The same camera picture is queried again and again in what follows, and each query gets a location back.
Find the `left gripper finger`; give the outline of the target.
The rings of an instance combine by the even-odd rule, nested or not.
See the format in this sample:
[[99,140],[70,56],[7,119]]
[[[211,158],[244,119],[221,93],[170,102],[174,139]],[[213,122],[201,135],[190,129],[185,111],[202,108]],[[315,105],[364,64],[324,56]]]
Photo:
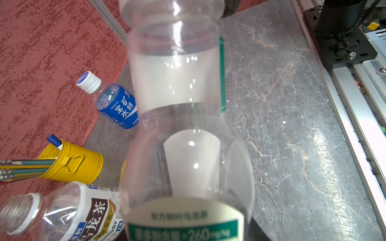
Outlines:
[[249,241],[270,241],[270,238],[260,228],[254,218],[251,219],[248,229],[248,240]]

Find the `clear bottle green label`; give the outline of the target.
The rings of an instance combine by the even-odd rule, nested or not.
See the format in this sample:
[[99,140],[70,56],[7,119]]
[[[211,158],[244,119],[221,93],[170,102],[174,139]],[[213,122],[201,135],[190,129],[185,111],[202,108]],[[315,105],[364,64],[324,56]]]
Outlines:
[[120,180],[130,241],[246,241],[249,152],[225,118],[223,1],[119,1],[138,132]]

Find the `small clear bottle white label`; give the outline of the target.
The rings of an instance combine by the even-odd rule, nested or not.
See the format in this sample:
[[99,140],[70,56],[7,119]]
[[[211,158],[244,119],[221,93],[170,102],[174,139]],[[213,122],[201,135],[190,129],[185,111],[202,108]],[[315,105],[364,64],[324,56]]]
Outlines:
[[116,188],[80,182],[44,196],[12,196],[1,206],[1,233],[38,241],[114,241],[124,232]]

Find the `clear bottle blue label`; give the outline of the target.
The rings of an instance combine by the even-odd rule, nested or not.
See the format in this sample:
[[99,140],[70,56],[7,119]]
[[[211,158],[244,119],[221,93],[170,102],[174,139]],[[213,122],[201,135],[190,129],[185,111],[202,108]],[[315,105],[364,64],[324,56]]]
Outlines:
[[133,94],[117,83],[103,83],[93,94],[96,110],[123,129],[139,123],[136,100]]

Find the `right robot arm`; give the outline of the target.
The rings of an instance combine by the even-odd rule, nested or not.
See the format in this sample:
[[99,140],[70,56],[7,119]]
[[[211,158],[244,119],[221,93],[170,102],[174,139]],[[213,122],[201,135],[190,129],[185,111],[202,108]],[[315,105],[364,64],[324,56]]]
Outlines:
[[326,0],[314,31],[317,38],[332,39],[356,30],[380,3],[373,1],[366,9],[366,0]]

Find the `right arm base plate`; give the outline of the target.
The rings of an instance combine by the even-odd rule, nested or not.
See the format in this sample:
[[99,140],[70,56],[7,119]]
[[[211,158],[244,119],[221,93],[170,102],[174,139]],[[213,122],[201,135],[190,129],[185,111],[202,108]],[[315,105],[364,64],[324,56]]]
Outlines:
[[375,59],[375,48],[366,38],[360,26],[352,33],[332,39],[317,38],[314,31],[320,17],[323,4],[303,13],[303,18],[316,45],[324,66],[328,69],[360,64]]

